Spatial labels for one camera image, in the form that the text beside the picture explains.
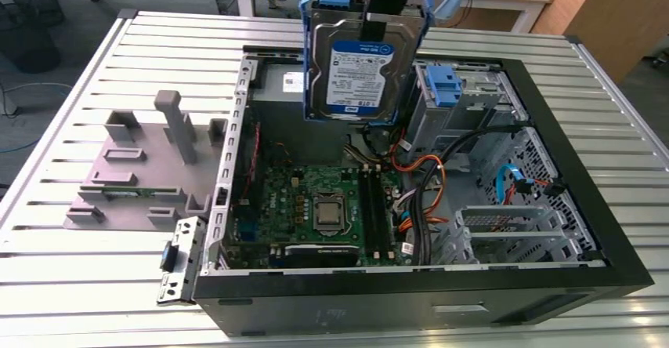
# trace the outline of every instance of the aluminum slatted table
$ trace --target aluminum slatted table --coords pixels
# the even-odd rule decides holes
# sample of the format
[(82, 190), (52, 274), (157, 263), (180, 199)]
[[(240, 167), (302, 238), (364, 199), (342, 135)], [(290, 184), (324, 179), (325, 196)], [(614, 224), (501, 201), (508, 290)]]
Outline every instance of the aluminum slatted table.
[[(225, 118), (242, 45), (302, 46), (296, 20), (140, 12), (117, 19), (0, 204), (0, 346), (229, 340), (198, 306), (154, 305), (169, 233), (73, 231), (65, 210), (102, 146), (104, 120), (160, 122), (158, 89), (193, 123)], [(525, 62), (655, 285), (536, 326), (252, 339), (242, 346), (669, 346), (669, 163), (592, 56), (562, 37), (434, 29), (422, 54)]]

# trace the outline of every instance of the white label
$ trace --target white label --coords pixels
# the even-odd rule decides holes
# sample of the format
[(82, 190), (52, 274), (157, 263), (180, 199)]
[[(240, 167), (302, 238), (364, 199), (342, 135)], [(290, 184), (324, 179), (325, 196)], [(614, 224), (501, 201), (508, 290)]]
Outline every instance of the white label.
[(304, 73), (286, 72), (284, 74), (284, 92), (304, 92)]
[(345, 106), (346, 113), (357, 113), (358, 108), (378, 107), (385, 86), (381, 68), (392, 61), (393, 52), (392, 45), (378, 42), (334, 42), (328, 105)]
[(401, 253), (412, 256), (414, 254), (414, 246), (409, 242), (401, 243)]
[(398, 145), (400, 145), (400, 147), (402, 147), (405, 150), (410, 150), (410, 143), (409, 143), (406, 140), (400, 139)]

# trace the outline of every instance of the motherboard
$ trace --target motherboard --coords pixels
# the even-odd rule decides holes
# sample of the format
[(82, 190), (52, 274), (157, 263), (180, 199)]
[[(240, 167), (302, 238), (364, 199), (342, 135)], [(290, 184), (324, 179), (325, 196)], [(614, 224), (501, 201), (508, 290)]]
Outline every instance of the motherboard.
[(394, 172), (268, 168), (260, 214), (234, 220), (228, 262), (237, 268), (321, 266), (324, 260), (337, 266), (394, 265), (389, 210), (397, 189)]

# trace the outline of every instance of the green motherboard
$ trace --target green motherboard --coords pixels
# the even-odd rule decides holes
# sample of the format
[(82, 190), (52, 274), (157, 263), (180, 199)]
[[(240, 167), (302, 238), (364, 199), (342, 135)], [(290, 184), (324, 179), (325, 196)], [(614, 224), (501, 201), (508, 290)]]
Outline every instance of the green motherboard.
[[(280, 253), (280, 247), (288, 245), (352, 245), (360, 248), (360, 253), (366, 252), (358, 172), (358, 168), (326, 166), (266, 170), (260, 217), (254, 221), (237, 220), (240, 241), (233, 257), (242, 262), (237, 263), (241, 267), (276, 267), (277, 261), (266, 257), (266, 250)], [(398, 179), (393, 172), (382, 172), (380, 177), (386, 208), (384, 223), (389, 227), (388, 211)], [(394, 255), (361, 254), (358, 264), (392, 266), (394, 258)]]

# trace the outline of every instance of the ram slot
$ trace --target ram slot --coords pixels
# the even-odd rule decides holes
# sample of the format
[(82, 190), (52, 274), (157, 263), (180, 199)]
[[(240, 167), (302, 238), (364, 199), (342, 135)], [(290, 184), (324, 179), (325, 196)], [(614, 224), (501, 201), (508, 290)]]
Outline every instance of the ram slot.
[(381, 173), (364, 169), (357, 173), (358, 198), (362, 227), (365, 230), (365, 253), (374, 259), (390, 258), (390, 235), (385, 215), (385, 194)]

